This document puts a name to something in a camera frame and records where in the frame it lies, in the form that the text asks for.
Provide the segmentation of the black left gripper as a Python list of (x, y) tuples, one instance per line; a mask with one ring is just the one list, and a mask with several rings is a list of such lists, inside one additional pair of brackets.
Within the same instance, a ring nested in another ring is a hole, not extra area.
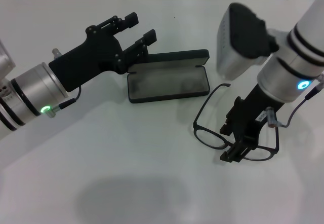
[(145, 33), (124, 51), (115, 34), (139, 23), (135, 12), (124, 19), (113, 16), (86, 29), (86, 40), (73, 50), (49, 63), (49, 68), (67, 92), (71, 92), (105, 71), (117, 74), (148, 56), (147, 47), (157, 41), (154, 29)]

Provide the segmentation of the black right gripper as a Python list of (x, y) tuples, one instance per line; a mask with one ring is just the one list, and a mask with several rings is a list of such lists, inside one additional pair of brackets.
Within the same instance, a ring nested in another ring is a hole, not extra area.
[(220, 129), (220, 133), (226, 136), (233, 133), (235, 143), (225, 141), (225, 145), (230, 146), (230, 149), (222, 153), (220, 160), (229, 163), (240, 162), (254, 150), (258, 145), (261, 129), (267, 121), (258, 121), (257, 118), (268, 107), (278, 111), (282, 106), (282, 102), (270, 98), (259, 85), (256, 85), (244, 100), (238, 97)]

